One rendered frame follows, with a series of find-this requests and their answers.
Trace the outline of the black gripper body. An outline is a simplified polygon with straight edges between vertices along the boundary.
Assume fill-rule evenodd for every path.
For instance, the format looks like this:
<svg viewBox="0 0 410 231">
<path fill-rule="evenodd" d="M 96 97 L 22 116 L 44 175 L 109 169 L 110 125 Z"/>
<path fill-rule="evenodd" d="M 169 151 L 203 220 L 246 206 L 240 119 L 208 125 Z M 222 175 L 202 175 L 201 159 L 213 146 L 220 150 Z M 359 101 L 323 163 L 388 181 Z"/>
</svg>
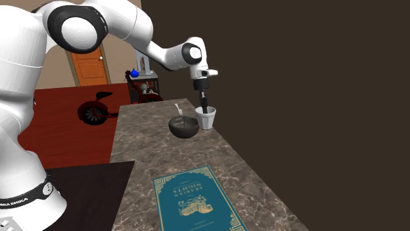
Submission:
<svg viewBox="0 0 410 231">
<path fill-rule="evenodd" d="M 193 87 L 196 91 L 205 91 L 209 88 L 208 78 L 194 79 Z"/>
</svg>

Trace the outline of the dark robot stand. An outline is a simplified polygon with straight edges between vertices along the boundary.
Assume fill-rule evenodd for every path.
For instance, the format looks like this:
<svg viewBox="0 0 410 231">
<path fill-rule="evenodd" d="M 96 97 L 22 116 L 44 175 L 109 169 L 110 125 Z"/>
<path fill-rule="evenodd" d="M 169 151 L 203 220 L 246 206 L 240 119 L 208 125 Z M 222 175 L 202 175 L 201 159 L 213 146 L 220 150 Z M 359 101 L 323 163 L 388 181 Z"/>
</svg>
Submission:
<svg viewBox="0 0 410 231">
<path fill-rule="evenodd" d="M 111 231 L 133 166 L 125 161 L 47 169 L 67 207 L 44 231 Z"/>
</svg>

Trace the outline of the dark side table with items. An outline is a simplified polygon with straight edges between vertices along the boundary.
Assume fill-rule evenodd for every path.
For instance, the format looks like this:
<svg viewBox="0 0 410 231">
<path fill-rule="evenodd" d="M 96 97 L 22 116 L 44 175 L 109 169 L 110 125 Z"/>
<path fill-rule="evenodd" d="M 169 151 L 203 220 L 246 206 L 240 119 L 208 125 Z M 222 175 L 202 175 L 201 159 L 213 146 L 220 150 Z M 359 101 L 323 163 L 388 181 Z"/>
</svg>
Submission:
<svg viewBox="0 0 410 231">
<path fill-rule="evenodd" d="M 130 80 L 125 79 L 127 81 L 131 104 L 138 103 L 140 98 L 138 91 L 133 88 L 132 83 L 138 86 L 139 90 L 142 93 L 156 93 L 158 95 L 160 94 L 158 76 L 150 68 L 148 56 L 142 54 L 138 50 L 135 50 L 135 55 L 137 59 L 137 67 L 133 68 L 131 72 L 137 72 L 139 75 L 137 77 L 130 75 Z"/>
</svg>

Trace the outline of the red and black bicycle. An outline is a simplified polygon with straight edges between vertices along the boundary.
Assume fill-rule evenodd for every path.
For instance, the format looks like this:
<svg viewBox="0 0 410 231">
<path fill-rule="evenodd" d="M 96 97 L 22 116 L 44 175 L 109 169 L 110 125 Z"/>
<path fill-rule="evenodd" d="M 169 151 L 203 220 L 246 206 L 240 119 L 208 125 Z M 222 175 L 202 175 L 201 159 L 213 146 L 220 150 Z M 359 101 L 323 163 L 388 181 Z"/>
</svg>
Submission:
<svg viewBox="0 0 410 231">
<path fill-rule="evenodd" d="M 147 84 L 136 84 L 130 76 L 126 77 L 129 90 L 137 94 L 136 100 L 131 100 L 131 104 L 142 104 L 147 102 L 163 101 L 163 98 L 151 89 Z M 78 108 L 78 117 L 87 125 L 102 125 L 109 118 L 117 118 L 118 112 L 109 112 L 108 106 L 101 100 L 112 95 L 113 92 L 100 91 L 96 93 L 96 99 L 83 103 Z"/>
</svg>

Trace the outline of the white ribbed cup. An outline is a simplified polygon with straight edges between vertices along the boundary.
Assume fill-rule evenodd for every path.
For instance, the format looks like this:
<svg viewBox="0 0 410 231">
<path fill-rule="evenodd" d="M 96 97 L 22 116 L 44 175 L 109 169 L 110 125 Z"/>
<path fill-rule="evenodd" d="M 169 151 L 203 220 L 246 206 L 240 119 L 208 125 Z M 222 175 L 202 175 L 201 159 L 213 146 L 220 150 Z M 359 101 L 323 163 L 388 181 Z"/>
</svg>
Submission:
<svg viewBox="0 0 410 231">
<path fill-rule="evenodd" d="M 201 129 L 209 130 L 213 127 L 213 122 L 216 115 L 216 109 L 214 107 L 208 106 L 207 113 L 203 112 L 202 107 L 197 107 L 195 109 L 195 113 Z"/>
</svg>

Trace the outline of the orange door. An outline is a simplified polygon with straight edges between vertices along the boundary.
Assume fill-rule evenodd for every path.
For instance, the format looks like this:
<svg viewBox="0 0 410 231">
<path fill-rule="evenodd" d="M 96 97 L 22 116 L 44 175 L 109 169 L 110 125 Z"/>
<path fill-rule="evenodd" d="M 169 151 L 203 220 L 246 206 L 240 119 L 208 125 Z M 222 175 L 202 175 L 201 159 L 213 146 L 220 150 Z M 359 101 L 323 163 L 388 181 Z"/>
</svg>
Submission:
<svg viewBox="0 0 410 231">
<path fill-rule="evenodd" d="M 66 51 L 75 86 L 111 84 L 103 45 L 87 54 Z"/>
</svg>

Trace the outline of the teal book with gold print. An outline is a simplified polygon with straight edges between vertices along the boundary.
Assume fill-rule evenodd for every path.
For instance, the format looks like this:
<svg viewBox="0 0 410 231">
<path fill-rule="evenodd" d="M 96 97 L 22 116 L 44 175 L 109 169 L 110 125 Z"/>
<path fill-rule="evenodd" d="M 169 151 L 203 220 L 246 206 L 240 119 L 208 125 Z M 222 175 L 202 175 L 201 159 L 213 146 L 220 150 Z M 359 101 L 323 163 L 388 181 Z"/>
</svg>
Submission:
<svg viewBox="0 0 410 231">
<path fill-rule="evenodd" d="M 160 231 L 248 231 L 209 166 L 153 183 Z"/>
</svg>

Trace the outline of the dark grey bowl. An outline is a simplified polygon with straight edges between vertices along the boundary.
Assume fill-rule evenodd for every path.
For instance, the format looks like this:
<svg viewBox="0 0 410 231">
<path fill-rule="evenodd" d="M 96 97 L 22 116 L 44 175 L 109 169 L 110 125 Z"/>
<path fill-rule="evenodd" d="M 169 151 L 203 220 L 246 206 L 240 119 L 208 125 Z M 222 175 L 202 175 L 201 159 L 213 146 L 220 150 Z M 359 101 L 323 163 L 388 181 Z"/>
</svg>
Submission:
<svg viewBox="0 0 410 231">
<path fill-rule="evenodd" d="M 189 116 L 175 116 L 168 122 L 170 132 L 177 138 L 191 138 L 199 130 L 198 120 Z"/>
</svg>

